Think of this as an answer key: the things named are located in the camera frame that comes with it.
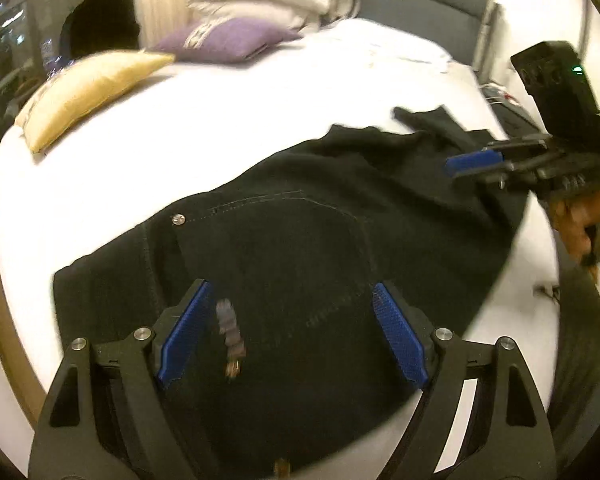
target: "gray headboard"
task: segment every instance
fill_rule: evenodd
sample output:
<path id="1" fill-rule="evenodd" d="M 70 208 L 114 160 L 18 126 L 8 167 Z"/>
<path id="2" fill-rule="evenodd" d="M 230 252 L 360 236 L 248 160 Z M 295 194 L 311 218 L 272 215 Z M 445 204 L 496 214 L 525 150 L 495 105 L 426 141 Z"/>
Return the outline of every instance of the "gray headboard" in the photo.
<path id="1" fill-rule="evenodd" d="M 435 41 L 483 73 L 497 13 L 493 0 L 362 0 L 359 17 Z"/>

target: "blue gripper pad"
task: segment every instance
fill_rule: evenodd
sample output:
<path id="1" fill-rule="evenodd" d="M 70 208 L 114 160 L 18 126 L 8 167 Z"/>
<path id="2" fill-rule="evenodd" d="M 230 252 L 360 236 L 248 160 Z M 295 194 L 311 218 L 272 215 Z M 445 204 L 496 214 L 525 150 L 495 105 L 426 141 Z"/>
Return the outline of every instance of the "blue gripper pad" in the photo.
<path id="1" fill-rule="evenodd" d="M 202 282 L 196 289 L 192 298 L 187 298 L 187 295 L 183 298 L 183 301 L 188 300 L 187 306 L 161 345 L 160 369 L 156 377 L 163 388 L 182 377 L 187 360 L 202 336 L 208 315 L 213 311 L 211 283 Z"/>
<path id="2" fill-rule="evenodd" d="M 394 290 L 394 294 L 397 296 L 395 288 L 390 284 L 388 286 Z M 418 388 L 423 388 L 434 372 L 434 351 L 429 336 L 433 325 L 421 311 L 417 311 L 419 313 L 416 316 L 418 326 L 412 327 L 403 314 L 403 310 L 410 307 L 404 303 L 402 298 L 399 298 L 398 301 L 402 303 L 402 308 L 398 306 L 384 283 L 378 283 L 374 287 L 372 303 L 376 319 L 394 352 L 400 370 L 407 380 L 413 382 Z"/>
<path id="3" fill-rule="evenodd" d="M 481 170 L 490 166 L 496 166 L 503 162 L 500 152 L 494 150 L 483 150 L 481 152 L 464 153 L 462 155 L 450 156 L 446 160 L 445 169 L 449 176 L 469 170 Z"/>

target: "purple pillow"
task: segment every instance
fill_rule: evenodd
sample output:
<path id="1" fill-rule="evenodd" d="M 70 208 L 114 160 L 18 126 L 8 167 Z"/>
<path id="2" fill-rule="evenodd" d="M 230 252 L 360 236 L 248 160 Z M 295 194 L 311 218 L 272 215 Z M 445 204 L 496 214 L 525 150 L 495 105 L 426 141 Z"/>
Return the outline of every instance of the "purple pillow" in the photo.
<path id="1" fill-rule="evenodd" d="M 301 37 L 288 28 L 257 18 L 206 18 L 172 32 L 149 50 L 175 54 L 176 61 L 236 63 L 281 41 Z"/>

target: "white bed sheet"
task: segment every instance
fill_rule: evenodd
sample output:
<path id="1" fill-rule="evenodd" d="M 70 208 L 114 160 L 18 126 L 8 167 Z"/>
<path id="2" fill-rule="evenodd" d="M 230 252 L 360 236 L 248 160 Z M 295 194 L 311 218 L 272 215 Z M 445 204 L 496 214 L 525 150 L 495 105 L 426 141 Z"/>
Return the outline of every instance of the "white bed sheet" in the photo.
<path id="1" fill-rule="evenodd" d="M 445 105 L 465 129 L 488 128 L 504 136 L 469 67 L 451 63 L 447 73 L 437 73 L 355 45 L 342 48 L 319 35 L 250 68 L 167 67 L 43 156 L 31 155 L 19 128 L 8 131 L 0 145 L 0 272 L 18 335 L 42 385 L 49 388 L 62 357 L 52 297 L 56 270 L 174 200 L 214 189 L 276 151 L 323 136 L 333 123 L 407 134 L 391 118 L 396 105 L 413 111 Z M 467 336 L 487 343 L 504 334 L 516 339 L 545 405 L 558 315 L 551 301 L 533 296 L 532 287 L 556 281 L 552 231 L 530 198 L 510 259 Z M 453 462 L 458 452 L 469 389 L 441 464 Z M 362 448 L 345 450 L 353 466 L 341 469 L 343 476 L 330 471 L 338 457 L 327 461 L 329 478 L 377 475 L 410 413 L 406 406 L 389 429 L 355 445 Z M 367 451 L 378 460 L 370 460 Z"/>

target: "blue textured pad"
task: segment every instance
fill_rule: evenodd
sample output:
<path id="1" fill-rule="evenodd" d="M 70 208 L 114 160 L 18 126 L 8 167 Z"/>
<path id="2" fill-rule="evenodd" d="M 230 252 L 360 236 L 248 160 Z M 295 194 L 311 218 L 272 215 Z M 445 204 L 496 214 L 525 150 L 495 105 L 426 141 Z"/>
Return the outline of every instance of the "blue textured pad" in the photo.
<path id="1" fill-rule="evenodd" d="M 162 346 L 157 378 L 164 388 L 184 373 L 212 311 L 211 283 L 204 282 L 187 305 Z"/>
<path id="2" fill-rule="evenodd" d="M 489 166 L 496 166 L 503 162 L 502 154 L 494 150 L 483 150 L 482 152 L 465 153 L 464 155 L 452 156 L 446 160 L 445 169 L 449 176 L 469 170 L 480 170 Z"/>
<path id="3" fill-rule="evenodd" d="M 376 319 L 382 327 L 391 350 L 394 351 L 402 374 L 407 380 L 422 388 L 429 381 L 429 376 L 420 341 L 382 283 L 374 287 L 372 301 Z"/>

